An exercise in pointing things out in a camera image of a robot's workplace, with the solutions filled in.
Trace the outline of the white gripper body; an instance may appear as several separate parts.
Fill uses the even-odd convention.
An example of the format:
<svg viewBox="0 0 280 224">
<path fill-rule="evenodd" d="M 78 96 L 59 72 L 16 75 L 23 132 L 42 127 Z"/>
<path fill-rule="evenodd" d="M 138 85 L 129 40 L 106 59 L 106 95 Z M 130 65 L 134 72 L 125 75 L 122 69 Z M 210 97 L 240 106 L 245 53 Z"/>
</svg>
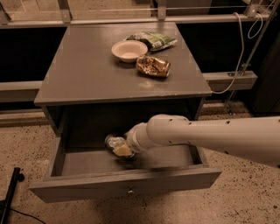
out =
<svg viewBox="0 0 280 224">
<path fill-rule="evenodd" d="M 141 153 L 151 149 L 152 141 L 148 137 L 147 124 L 141 122 L 125 133 L 128 146 L 135 152 Z"/>
</svg>

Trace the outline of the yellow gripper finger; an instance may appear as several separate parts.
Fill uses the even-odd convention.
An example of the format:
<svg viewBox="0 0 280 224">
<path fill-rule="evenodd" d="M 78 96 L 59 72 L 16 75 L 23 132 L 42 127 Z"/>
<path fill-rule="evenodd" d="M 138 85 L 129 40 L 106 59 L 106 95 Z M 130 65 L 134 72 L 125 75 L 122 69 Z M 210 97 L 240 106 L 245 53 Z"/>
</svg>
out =
<svg viewBox="0 0 280 224">
<path fill-rule="evenodd" d="M 134 156 L 134 152 L 126 143 L 122 143 L 122 144 L 116 146 L 113 149 L 113 152 L 118 157 L 132 158 Z"/>
</svg>

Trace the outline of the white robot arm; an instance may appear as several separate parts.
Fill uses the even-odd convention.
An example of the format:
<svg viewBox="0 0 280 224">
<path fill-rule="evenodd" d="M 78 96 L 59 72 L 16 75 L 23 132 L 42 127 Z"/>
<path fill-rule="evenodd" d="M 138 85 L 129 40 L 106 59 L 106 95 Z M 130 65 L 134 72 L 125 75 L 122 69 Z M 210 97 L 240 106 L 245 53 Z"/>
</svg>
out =
<svg viewBox="0 0 280 224">
<path fill-rule="evenodd" d="M 180 115 L 155 115 L 134 126 L 124 137 L 110 137 L 107 143 L 118 157 L 156 147 L 190 144 L 277 168 L 280 117 L 190 121 Z"/>
</svg>

